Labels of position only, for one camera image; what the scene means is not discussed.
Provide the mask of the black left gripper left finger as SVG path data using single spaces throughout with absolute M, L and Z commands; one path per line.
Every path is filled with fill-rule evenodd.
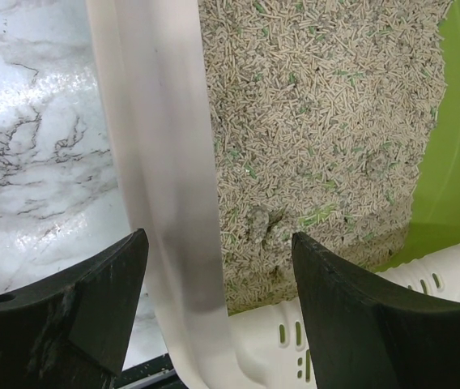
M 111 388 L 146 271 L 138 229 L 99 254 L 0 294 L 0 388 Z

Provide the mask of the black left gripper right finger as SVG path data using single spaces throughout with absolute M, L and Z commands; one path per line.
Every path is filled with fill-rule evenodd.
M 460 388 L 460 302 L 418 293 L 305 233 L 292 262 L 320 388 Z

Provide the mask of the beige green litter box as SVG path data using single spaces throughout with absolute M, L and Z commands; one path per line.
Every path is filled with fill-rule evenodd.
M 195 1 L 90 1 L 98 82 L 130 227 L 175 371 L 190 388 L 320 388 L 300 299 L 229 316 Z M 448 87 L 411 231 L 381 278 L 460 302 L 460 1 L 441 26 Z

